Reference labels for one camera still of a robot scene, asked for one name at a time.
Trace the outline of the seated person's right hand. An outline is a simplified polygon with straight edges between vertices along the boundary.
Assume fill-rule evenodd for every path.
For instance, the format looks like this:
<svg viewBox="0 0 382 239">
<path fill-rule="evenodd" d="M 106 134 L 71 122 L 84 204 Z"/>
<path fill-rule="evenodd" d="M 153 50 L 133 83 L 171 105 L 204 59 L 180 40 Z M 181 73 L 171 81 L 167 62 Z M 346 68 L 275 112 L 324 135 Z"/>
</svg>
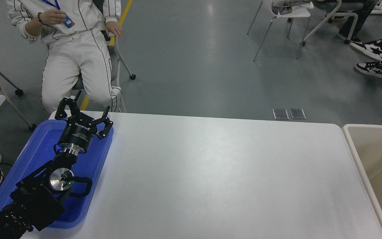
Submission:
<svg viewBox="0 0 382 239">
<path fill-rule="evenodd" d="M 65 21 L 66 13 L 57 9 L 50 9 L 39 14 L 38 19 L 44 25 L 58 25 Z"/>
</svg>

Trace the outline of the seated person's left hand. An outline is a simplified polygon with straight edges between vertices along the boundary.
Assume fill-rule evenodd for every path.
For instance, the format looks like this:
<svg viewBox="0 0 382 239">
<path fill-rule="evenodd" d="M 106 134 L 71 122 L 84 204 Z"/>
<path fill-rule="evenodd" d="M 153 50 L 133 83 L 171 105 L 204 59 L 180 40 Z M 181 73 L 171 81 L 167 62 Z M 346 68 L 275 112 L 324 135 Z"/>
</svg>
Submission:
<svg viewBox="0 0 382 239">
<path fill-rule="evenodd" d="M 105 32 L 109 37 L 123 39 L 123 29 L 118 22 L 109 21 L 105 23 Z"/>
</svg>

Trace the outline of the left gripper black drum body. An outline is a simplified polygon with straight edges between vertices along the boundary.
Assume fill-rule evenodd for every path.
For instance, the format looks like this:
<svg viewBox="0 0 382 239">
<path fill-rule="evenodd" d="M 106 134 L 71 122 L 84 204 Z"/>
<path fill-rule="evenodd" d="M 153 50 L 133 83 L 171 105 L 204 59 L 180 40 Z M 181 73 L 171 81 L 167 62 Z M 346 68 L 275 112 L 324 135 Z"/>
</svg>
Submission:
<svg viewBox="0 0 382 239">
<path fill-rule="evenodd" d="M 72 114 L 66 121 L 66 127 L 57 143 L 61 148 L 76 145 L 80 151 L 88 151 L 97 127 L 92 124 L 94 118 L 84 114 Z"/>
</svg>

